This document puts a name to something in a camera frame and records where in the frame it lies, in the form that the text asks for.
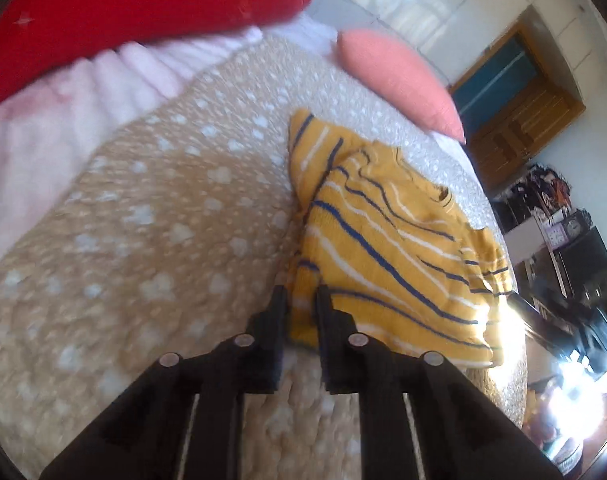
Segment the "yellow striped knit sweater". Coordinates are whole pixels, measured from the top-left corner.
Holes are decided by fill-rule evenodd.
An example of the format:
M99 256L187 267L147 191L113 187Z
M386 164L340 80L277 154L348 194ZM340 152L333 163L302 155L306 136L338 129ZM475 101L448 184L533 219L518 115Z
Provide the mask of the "yellow striped knit sweater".
M310 110L290 119L290 180L302 235L288 269L290 337L317 344L315 292L392 350L437 351L463 367L502 364L501 318L512 269L487 228L396 146Z

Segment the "beige heart-pattern blanket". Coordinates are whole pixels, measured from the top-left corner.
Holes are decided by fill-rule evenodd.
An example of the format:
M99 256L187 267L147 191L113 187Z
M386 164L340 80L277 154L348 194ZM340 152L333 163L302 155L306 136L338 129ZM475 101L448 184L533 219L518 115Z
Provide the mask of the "beige heart-pattern blanket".
M37 478L162 353L238 333L282 283L307 229L288 168L306 117L317 168L347 128L445 185L512 270L477 180L437 142L320 56L271 37L122 128L0 262L0 440Z

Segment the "cluttered dark shelf unit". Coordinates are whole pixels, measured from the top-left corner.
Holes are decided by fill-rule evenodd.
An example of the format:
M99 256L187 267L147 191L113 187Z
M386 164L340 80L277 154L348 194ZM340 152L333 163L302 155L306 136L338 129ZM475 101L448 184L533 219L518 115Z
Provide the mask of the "cluttered dark shelf unit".
M491 202L517 277L509 304L528 336L563 361L607 372L607 248L571 187L535 164Z

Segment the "white pink bed sheet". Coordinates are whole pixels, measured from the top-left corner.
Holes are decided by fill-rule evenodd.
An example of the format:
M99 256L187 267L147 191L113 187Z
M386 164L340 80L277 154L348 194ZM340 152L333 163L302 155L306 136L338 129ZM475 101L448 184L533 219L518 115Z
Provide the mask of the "white pink bed sheet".
M130 41L39 78L0 103L0 258L121 126L180 96L203 70L276 34L330 58L336 29L300 14L222 35Z

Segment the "wooden door with teal panel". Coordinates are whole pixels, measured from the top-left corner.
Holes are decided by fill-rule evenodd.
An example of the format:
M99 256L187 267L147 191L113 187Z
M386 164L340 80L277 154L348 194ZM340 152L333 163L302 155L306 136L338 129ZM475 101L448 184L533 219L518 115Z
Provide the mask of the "wooden door with teal panel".
M465 151L487 193L515 180L585 111L578 90L554 74L554 62L517 22L451 84Z

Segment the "pink ribbed cushion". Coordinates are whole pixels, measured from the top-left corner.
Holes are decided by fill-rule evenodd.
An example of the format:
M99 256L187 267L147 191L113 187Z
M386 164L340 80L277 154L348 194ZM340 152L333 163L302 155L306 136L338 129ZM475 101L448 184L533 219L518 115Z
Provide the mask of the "pink ribbed cushion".
M466 142L448 90L411 47L372 29L349 29L338 33L336 56L350 76L419 128Z

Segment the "red knit pillow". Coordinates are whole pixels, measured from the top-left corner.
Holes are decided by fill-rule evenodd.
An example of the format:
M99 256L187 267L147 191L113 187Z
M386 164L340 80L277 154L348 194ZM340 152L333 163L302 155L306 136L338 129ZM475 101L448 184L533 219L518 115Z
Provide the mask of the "red knit pillow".
M311 0L11 0L0 15L0 103L49 70L129 41L294 18Z

